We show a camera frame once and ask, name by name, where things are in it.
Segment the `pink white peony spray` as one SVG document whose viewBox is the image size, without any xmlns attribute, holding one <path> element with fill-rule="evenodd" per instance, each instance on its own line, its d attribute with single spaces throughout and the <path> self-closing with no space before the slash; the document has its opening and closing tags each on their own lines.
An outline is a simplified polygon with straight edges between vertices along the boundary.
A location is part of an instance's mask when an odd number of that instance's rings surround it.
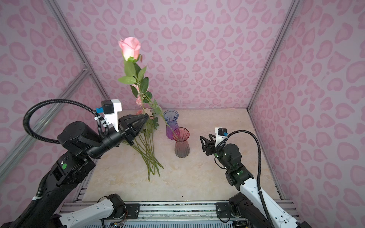
<svg viewBox="0 0 365 228">
<path fill-rule="evenodd" d="M 157 103 L 157 101 L 155 99 L 153 99 L 152 93 L 150 91 L 146 91 L 146 92 L 139 91 L 138 85 L 133 85 L 132 86 L 132 92 L 136 96 L 136 104 L 141 107 L 141 110 L 146 109 L 146 108 L 150 109 L 153 113 L 153 116 L 157 117 L 158 120 L 159 120 L 159 118 L 162 116 L 162 109 L 159 106 L 159 104 Z M 135 149 L 135 150 L 136 150 L 136 141 L 137 141 L 137 139 L 135 140 L 135 145 L 132 146 L 132 148 Z"/>
</svg>

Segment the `pink rosebud stem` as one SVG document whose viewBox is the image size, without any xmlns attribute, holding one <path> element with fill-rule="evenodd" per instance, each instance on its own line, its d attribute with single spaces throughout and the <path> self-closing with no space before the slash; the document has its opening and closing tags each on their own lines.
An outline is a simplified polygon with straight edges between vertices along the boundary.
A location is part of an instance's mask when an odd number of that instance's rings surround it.
<svg viewBox="0 0 365 228">
<path fill-rule="evenodd" d="M 143 56 L 140 54 L 141 42 L 135 37 L 128 37 L 118 41 L 123 56 L 125 75 L 118 79 L 119 82 L 130 85 L 138 85 L 139 91 L 146 92 L 149 89 L 149 78 L 145 75 L 147 67 L 140 67 L 138 62 L 142 62 Z"/>
</svg>

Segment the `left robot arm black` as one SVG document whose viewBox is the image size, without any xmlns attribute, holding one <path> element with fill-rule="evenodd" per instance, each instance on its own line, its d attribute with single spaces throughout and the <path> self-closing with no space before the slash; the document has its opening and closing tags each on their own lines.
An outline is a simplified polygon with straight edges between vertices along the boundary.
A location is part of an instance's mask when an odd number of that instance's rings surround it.
<svg viewBox="0 0 365 228">
<path fill-rule="evenodd" d="M 123 142 L 133 145 L 133 140 L 149 119 L 147 114 L 124 116 L 117 120 L 117 126 L 111 127 L 105 137 L 100 137 L 84 122 L 69 124 L 58 136 L 58 143 L 67 152 L 42 178 L 36 195 L 24 212 L 2 227 L 81 228 L 99 219 L 125 218 L 125 204 L 117 194 L 73 213 L 59 215 L 56 210 L 95 168 L 94 159 L 100 159 L 104 153 Z"/>
</svg>

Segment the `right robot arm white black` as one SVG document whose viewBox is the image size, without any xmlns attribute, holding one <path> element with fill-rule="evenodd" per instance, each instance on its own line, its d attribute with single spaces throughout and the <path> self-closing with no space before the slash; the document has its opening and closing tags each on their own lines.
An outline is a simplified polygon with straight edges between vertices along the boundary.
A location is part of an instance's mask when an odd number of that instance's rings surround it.
<svg viewBox="0 0 365 228">
<path fill-rule="evenodd" d="M 226 170 L 226 179 L 239 193 L 229 198 L 230 215 L 247 219 L 256 228 L 309 228 L 277 204 L 258 184 L 254 175 L 242 164 L 237 145 L 219 146 L 213 135 L 200 136 L 202 151 L 214 157 Z"/>
</svg>

